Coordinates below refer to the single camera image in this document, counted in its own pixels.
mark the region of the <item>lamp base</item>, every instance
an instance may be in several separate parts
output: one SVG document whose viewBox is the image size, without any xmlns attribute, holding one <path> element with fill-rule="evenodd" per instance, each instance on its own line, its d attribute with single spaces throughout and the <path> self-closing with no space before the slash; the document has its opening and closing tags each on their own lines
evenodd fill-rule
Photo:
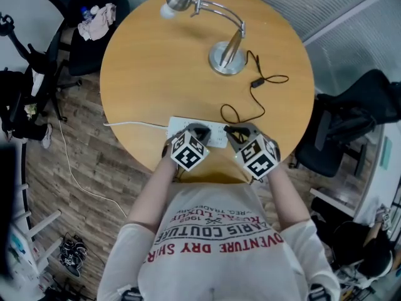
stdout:
<svg viewBox="0 0 401 301">
<path fill-rule="evenodd" d="M 213 70 L 224 76 L 232 76 L 239 73 L 245 67 L 245 54 L 238 49 L 234 59 L 226 66 L 220 66 L 221 56 L 226 49 L 228 41 L 216 43 L 209 52 L 209 64 Z"/>
</svg>

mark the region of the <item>white cable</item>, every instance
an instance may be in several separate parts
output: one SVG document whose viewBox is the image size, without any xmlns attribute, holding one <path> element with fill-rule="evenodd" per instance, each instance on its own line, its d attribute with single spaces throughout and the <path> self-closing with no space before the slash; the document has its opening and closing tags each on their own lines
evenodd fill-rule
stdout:
<svg viewBox="0 0 401 301">
<path fill-rule="evenodd" d="M 61 136 L 63 137 L 63 141 L 64 141 L 64 145 L 65 145 L 65 155 L 66 155 L 66 157 L 67 157 L 68 168 L 70 169 L 71 176 L 73 177 L 74 181 L 76 182 L 76 185 L 78 185 L 79 188 L 80 188 L 82 191 L 84 191 L 84 192 L 86 192 L 86 193 L 88 193 L 88 194 L 91 194 L 91 195 L 93 195 L 93 196 L 96 196 L 97 198 L 102 198 L 102 199 L 105 199 L 105 200 L 107 200 L 107 201 L 110 201 L 110 202 L 115 203 L 115 204 L 118 206 L 118 208 L 121 209 L 121 212 L 124 214 L 124 216 L 127 217 L 127 215 L 125 214 L 125 212 L 123 211 L 123 209 L 121 208 L 121 206 L 120 206 L 116 201 L 114 201 L 113 199 L 104 198 L 103 196 L 100 196 L 100 195 L 97 195 L 97 194 L 93 194 L 93 193 L 87 191 L 87 190 L 86 190 L 85 188 L 83 188 L 82 186 L 80 186 L 80 183 L 78 183 L 78 181 L 76 180 L 76 178 L 75 178 L 75 176 L 74 176 L 74 174 L 73 174 L 73 171 L 71 170 L 70 158 L 68 157 L 68 152 L 67 152 L 67 143 L 66 143 L 65 138 L 64 138 L 63 129 L 61 128 L 61 121 L 59 120 L 58 123 L 59 123 L 59 125 L 60 125 Z"/>
<path fill-rule="evenodd" d="M 167 126 L 163 125 L 157 125 L 157 124 L 151 124 L 151 123 L 144 123 L 144 122 L 120 122 L 120 123 L 103 123 L 104 126 L 117 126 L 117 125 L 125 125 L 125 124 L 136 124 L 136 125 L 144 125 L 144 126 L 149 126 L 149 127 L 154 127 L 154 128 L 159 128 L 159 129 L 168 129 Z"/>
</svg>

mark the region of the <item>cable on floor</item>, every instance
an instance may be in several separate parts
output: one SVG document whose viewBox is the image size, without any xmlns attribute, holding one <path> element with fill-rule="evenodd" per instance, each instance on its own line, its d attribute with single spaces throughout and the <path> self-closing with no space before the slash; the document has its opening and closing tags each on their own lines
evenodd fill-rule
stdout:
<svg viewBox="0 0 401 301">
<path fill-rule="evenodd" d="M 272 76 L 268 76 L 268 77 L 263 76 L 263 74 L 262 74 L 262 69 L 261 69 L 261 64 L 260 64 L 260 60 L 259 60 L 259 55 L 256 55 L 256 56 L 255 56 L 251 50 L 248 50 L 248 51 L 246 52 L 246 61 L 245 61 L 245 65 L 248 63 L 248 57 L 249 57 L 249 55 L 251 55 L 251 56 L 253 57 L 253 59 L 254 59 L 254 61 L 255 61 L 255 63 L 256 63 L 256 67 L 258 68 L 258 72 L 259 72 L 259 74 L 260 74 L 260 76 L 261 76 L 261 77 L 258 78 L 257 80 L 254 80 L 253 82 L 251 82 L 251 85 L 249 86 L 249 93 L 251 94 L 253 100 L 254 100 L 254 101 L 259 105 L 259 107 L 263 110 L 263 113 L 261 113 L 260 115 L 257 115 L 257 116 L 254 116 L 254 117 L 245 119 L 245 120 L 241 120 L 241 119 L 239 118 L 239 114 L 238 114 L 237 110 L 236 110 L 233 106 L 231 106 L 230 104 L 225 103 L 225 104 L 222 105 L 221 108 L 220 108 L 220 115 L 221 115 L 221 118 L 223 118 L 223 120 L 224 120 L 225 122 L 229 123 L 229 124 L 245 123 L 245 122 L 248 122 L 248 121 L 250 121 L 250 120 L 252 120 L 252 119 L 260 118 L 260 117 L 262 117 L 262 116 L 266 113 L 266 110 L 264 109 L 264 107 L 262 106 L 262 104 L 261 104 L 260 102 L 258 102 L 258 100 L 256 99 L 256 97 L 253 95 L 253 93 L 252 93 L 252 89 L 253 89 L 253 88 L 259 87 L 259 86 L 262 85 L 264 82 L 269 82 L 269 83 L 286 83 L 286 82 L 289 80 L 289 77 L 286 76 L 286 75 L 272 75 Z M 236 114 L 236 117 L 237 117 L 237 121 L 236 121 L 236 122 L 233 122 L 233 121 L 228 120 L 228 119 L 225 118 L 225 116 L 224 116 L 224 114 L 223 114 L 223 109 L 224 109 L 224 107 L 230 107 L 230 108 L 232 109 L 232 111 Z"/>
<path fill-rule="evenodd" d="M 119 123 L 111 123 L 111 124 L 103 123 L 104 126 L 118 126 L 118 125 L 125 125 L 125 124 L 144 125 L 144 126 L 154 127 L 154 128 L 158 128 L 158 129 L 165 129 L 165 130 L 167 130 L 169 128 L 168 126 L 145 123 L 145 122 L 119 122 Z"/>
<path fill-rule="evenodd" d="M 90 195 L 92 195 L 92 196 L 95 196 L 95 197 L 101 198 L 101 199 L 105 199 L 106 201 L 113 202 L 114 204 L 116 204 L 116 205 L 118 206 L 118 208 L 121 210 L 121 212 L 124 214 L 124 216 L 127 217 L 127 215 L 125 214 L 125 212 L 123 211 L 123 209 L 121 208 L 121 206 L 120 206 L 116 201 L 114 201 L 113 199 L 105 198 L 105 197 L 103 197 L 103 196 L 100 196 L 100 195 L 94 194 L 94 193 L 92 193 L 92 192 L 89 192 L 89 191 L 87 191 L 85 188 L 83 188 L 83 187 L 80 185 L 80 183 L 78 183 L 78 181 L 76 180 L 76 178 L 75 178 L 75 176 L 74 176 L 74 174 L 73 174 L 73 171 L 72 171 L 72 169 L 71 169 L 70 158 L 68 157 L 68 151 L 67 151 L 67 142 L 65 141 L 65 137 L 64 137 L 64 133 L 63 133 L 63 128 L 61 127 L 61 121 L 59 120 L 58 123 L 59 123 L 59 125 L 60 125 L 61 136 L 62 136 L 62 138 L 63 138 L 64 145 L 65 145 L 65 155 L 66 155 L 66 157 L 67 157 L 68 168 L 70 169 L 71 176 L 73 177 L 74 181 L 76 182 L 76 185 L 78 185 L 78 187 L 79 187 L 82 191 L 84 191 L 84 192 L 86 192 L 86 193 L 88 193 L 88 194 L 90 194 Z"/>
</svg>

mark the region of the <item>black and white marker cube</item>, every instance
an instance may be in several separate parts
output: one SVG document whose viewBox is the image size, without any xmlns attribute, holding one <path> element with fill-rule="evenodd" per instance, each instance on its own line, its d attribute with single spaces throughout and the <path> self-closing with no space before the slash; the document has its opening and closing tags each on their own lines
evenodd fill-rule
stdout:
<svg viewBox="0 0 401 301">
<path fill-rule="evenodd" d="M 171 158 L 186 171 L 190 171 L 202 162 L 209 150 L 188 130 L 172 141 Z"/>
<path fill-rule="evenodd" d="M 254 178 L 260 179 L 278 165 L 273 142 L 259 134 L 236 153 L 236 161 Z"/>
</svg>

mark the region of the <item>round wooden table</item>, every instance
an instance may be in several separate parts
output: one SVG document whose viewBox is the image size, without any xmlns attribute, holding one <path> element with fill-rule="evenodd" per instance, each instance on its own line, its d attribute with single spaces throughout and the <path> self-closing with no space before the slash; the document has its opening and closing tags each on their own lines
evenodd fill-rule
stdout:
<svg viewBox="0 0 401 301">
<path fill-rule="evenodd" d="M 252 122 L 276 140 L 284 160 L 301 140 L 313 107 L 314 84 L 308 55 L 288 22 L 260 0 L 210 0 L 223 4 L 246 23 L 241 48 L 259 55 L 264 76 L 287 75 L 289 82 L 266 82 L 255 97 L 266 114 Z M 231 77 L 212 70 L 210 48 L 229 41 L 236 27 L 223 17 L 201 11 L 190 18 L 193 7 L 173 19 L 160 16 L 165 0 L 148 0 L 123 21 L 108 44 L 100 74 L 103 108 L 110 123 L 128 120 L 168 125 L 171 116 L 224 122 L 223 103 L 231 104 L 240 118 L 261 113 L 249 94 L 249 84 L 259 78 L 255 62 Z M 225 111 L 235 121 L 234 112 Z M 154 170 L 166 140 L 164 130 L 141 125 L 112 127 L 124 148 Z M 243 182 L 250 179 L 233 159 L 234 151 L 209 148 L 209 156 L 183 181 Z"/>
</svg>

